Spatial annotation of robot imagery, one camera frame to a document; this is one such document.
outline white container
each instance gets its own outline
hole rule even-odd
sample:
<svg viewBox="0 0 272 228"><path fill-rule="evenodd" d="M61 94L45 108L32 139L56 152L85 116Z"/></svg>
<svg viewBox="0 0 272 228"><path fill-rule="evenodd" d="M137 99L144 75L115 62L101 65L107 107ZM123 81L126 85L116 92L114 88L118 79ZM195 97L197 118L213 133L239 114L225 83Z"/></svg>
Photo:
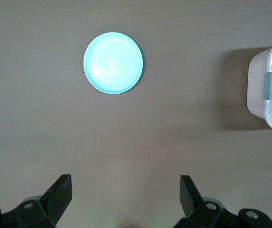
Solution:
<svg viewBox="0 0 272 228"><path fill-rule="evenodd" d="M272 49L257 54L250 62L247 106L272 128Z"/></svg>

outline round plate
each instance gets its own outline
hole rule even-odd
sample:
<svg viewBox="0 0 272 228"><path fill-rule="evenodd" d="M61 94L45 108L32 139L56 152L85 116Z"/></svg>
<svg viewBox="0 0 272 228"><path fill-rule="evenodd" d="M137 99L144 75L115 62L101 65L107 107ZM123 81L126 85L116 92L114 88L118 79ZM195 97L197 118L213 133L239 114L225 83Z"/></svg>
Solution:
<svg viewBox="0 0 272 228"><path fill-rule="evenodd" d="M107 94L121 94L139 80L143 58L137 44L128 36L109 32L96 37L84 54L88 81Z"/></svg>

